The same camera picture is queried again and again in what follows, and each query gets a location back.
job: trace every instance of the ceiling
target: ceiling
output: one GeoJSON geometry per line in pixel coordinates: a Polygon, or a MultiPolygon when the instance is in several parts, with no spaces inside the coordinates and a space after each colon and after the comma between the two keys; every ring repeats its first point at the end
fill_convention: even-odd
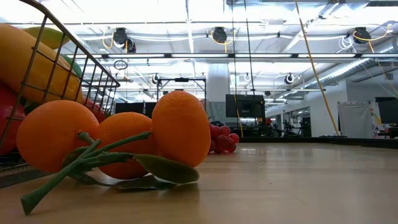
{"type": "MultiPolygon", "coordinates": [[[[125,27],[130,38],[134,40],[137,54],[145,53],[195,53],[224,54],[250,53],[307,53],[301,34],[299,17],[293,1],[231,1],[223,0],[42,0],[65,27],[78,38],[93,54],[120,54],[123,50],[111,45],[111,34],[117,27],[125,27]],[[228,41],[226,47],[216,44],[211,38],[215,27],[224,27],[228,41]]],[[[301,19],[305,23],[309,47],[312,53],[350,53],[354,50],[365,52],[367,44],[348,45],[349,39],[344,36],[352,34],[355,27],[366,27],[373,45],[380,44],[398,32],[396,11],[398,7],[366,7],[369,1],[346,1],[347,4],[328,4],[327,1],[299,1],[301,19]]],[[[0,8],[0,22],[10,23],[16,27],[39,26],[43,15],[32,7],[19,2],[9,1],[0,8]]],[[[48,27],[56,28],[51,21],[48,27]]],[[[62,47],[63,54],[72,54],[75,45],[72,42],[62,47]]],[[[121,81],[121,90],[153,88],[151,78],[158,74],[162,78],[206,77],[212,63],[227,63],[229,74],[237,74],[237,84],[247,87],[251,80],[245,79],[252,74],[254,85],[278,88],[284,85],[284,76],[292,73],[296,76],[313,77],[309,61],[252,62],[241,60],[199,60],[151,58],[125,59],[129,64],[126,70],[117,70],[113,63],[117,58],[98,59],[121,81]]],[[[83,66],[84,60],[77,60],[83,66]]],[[[318,72],[336,65],[334,61],[317,62],[318,72]]],[[[87,66],[85,76],[91,78],[93,66],[87,66]]],[[[196,88],[193,91],[199,97],[203,92],[197,83],[174,83],[171,88],[196,88]]],[[[148,94],[120,91],[129,101],[151,100],[148,94]]]]}

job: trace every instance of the white ceiling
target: white ceiling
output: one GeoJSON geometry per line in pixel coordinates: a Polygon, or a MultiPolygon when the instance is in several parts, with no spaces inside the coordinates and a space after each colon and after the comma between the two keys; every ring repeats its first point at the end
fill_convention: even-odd
{"type": "MultiPolygon", "coordinates": [[[[206,37],[206,33],[211,32],[216,26],[226,28],[228,39],[232,38],[233,29],[236,31],[235,44],[227,45],[227,53],[248,53],[248,34],[251,36],[251,53],[307,53],[303,40],[298,40],[296,44],[292,44],[288,50],[284,51],[292,42],[292,38],[301,31],[293,1],[251,4],[247,11],[242,6],[235,6],[232,17],[230,7],[224,5],[222,0],[189,0],[190,23],[187,23],[185,0],[43,0],[40,2],[64,23],[66,28],[78,37],[93,54],[105,54],[106,51],[122,53],[122,50],[115,46],[106,49],[101,39],[104,34],[110,35],[117,27],[127,28],[127,33],[130,36],[138,38],[133,38],[137,46],[137,53],[225,53],[224,45],[215,44],[210,37],[206,37]],[[188,39],[189,32],[193,36],[193,45],[191,46],[188,39]],[[278,32],[289,38],[267,37],[278,32]],[[159,41],[159,39],[182,40],[159,41]]],[[[308,24],[307,35],[309,37],[338,37],[329,40],[310,40],[310,50],[313,53],[336,53],[341,50],[339,36],[345,35],[347,32],[352,34],[354,28],[358,26],[365,26],[372,37],[379,37],[385,34],[386,25],[392,24],[390,30],[393,32],[388,33],[386,38],[373,42],[374,45],[384,42],[398,32],[397,7],[365,7],[366,2],[345,4],[328,15],[326,19],[318,19],[319,13],[326,6],[324,1],[300,3],[301,18],[304,23],[308,24]]],[[[37,26],[42,19],[43,15],[40,12],[16,0],[8,1],[6,5],[3,4],[0,7],[0,22],[8,22],[16,27],[37,26]]],[[[110,39],[104,41],[107,45],[111,43],[110,39]]],[[[353,47],[358,52],[369,50],[368,45],[353,44],[353,47]]],[[[73,53],[74,48],[74,44],[69,42],[62,48],[62,53],[73,53]]],[[[207,61],[196,61],[195,63],[177,61],[173,65],[162,64],[173,61],[173,59],[164,58],[150,59],[151,66],[147,66],[146,59],[129,60],[128,63],[135,66],[131,65],[119,74],[127,76],[134,82],[122,83],[123,89],[150,88],[148,83],[155,73],[163,77],[202,77],[202,75],[207,75],[209,63],[207,61]]],[[[113,75],[118,72],[112,66],[114,60],[100,60],[100,62],[106,65],[113,75]]],[[[78,63],[83,65],[84,61],[78,61],[78,63]]],[[[228,63],[230,73],[235,72],[239,75],[239,86],[248,86],[251,83],[244,79],[246,73],[250,73],[249,62],[237,62],[236,70],[233,63],[225,63],[228,63]]],[[[316,64],[319,72],[332,65],[334,65],[332,62],[316,64]]],[[[309,62],[253,62],[254,84],[277,88],[284,84],[284,74],[313,75],[310,68],[309,62]]],[[[91,76],[92,71],[93,67],[87,67],[85,75],[91,76]]],[[[175,87],[198,88],[195,84],[190,83],[186,83],[185,86],[178,85],[175,87]]]]}

